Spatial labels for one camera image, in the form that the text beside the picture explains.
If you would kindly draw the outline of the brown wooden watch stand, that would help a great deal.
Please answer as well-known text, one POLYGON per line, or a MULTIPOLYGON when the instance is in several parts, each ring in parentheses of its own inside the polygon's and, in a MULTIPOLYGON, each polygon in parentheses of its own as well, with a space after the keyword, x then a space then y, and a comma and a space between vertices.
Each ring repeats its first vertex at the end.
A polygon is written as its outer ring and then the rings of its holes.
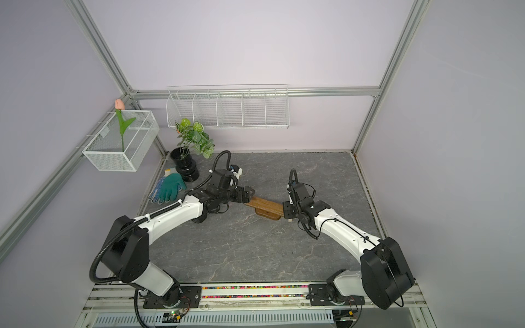
POLYGON ((283 205, 270 200, 254 196, 246 206, 253 208, 257 215, 267 219, 278 221, 284 217, 283 205))

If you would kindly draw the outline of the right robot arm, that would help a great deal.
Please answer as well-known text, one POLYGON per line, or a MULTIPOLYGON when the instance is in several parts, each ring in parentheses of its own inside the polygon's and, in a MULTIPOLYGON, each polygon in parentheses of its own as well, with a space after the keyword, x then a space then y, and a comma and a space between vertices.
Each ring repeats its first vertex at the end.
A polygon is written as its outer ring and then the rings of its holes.
POLYGON ((350 297, 365 295, 382 310, 402 300, 415 279, 397 241, 371 235, 343 219, 328 203, 316 201, 309 187, 296 180, 288 183, 284 216, 297 219, 299 227, 313 239, 329 236, 360 262, 358 273, 341 269, 332 274, 319 297, 340 305, 350 297))

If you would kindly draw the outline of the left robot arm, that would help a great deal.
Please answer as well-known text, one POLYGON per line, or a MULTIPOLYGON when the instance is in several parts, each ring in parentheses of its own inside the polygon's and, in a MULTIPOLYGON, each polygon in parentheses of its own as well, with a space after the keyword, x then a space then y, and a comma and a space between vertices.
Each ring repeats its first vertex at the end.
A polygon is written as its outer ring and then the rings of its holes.
POLYGON ((203 186, 189 190, 173 205, 141 217, 117 218, 90 267, 90 279, 95 284, 123 282, 158 297, 164 307, 177 306, 183 296, 180 283, 151 261, 149 248, 188 221, 202 223, 220 213, 223 205, 250 202, 254 190, 239 186, 242 173, 237 165, 215 169, 203 186))

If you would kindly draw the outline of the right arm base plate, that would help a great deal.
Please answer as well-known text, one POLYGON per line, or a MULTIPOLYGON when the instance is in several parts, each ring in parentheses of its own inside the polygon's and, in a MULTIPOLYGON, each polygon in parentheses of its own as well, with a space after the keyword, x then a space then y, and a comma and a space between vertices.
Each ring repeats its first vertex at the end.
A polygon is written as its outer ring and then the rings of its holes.
POLYGON ((363 306, 365 304, 364 297, 343 296, 329 284, 310 284, 306 299, 311 306, 363 306))

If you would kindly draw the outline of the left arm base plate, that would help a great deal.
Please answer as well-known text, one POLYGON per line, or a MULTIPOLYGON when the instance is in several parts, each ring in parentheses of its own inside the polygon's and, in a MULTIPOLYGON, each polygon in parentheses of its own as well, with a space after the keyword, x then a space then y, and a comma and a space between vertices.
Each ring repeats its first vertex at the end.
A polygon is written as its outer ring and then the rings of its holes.
POLYGON ((202 296, 202 287, 198 285, 182 285, 172 288, 162 297, 148 292, 144 300, 144 309, 197 308, 202 296))

